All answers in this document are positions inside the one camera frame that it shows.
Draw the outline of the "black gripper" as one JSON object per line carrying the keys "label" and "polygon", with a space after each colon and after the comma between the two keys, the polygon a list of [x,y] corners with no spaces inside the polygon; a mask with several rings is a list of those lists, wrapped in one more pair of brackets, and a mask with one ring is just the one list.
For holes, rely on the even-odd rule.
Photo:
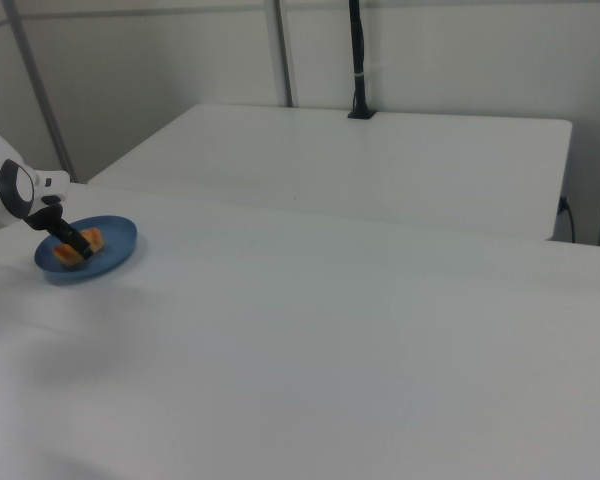
{"label": "black gripper", "polygon": [[24,219],[25,223],[36,231],[47,231],[61,242],[67,244],[84,259],[93,255],[90,243],[62,218],[63,206],[61,203],[48,205]]}

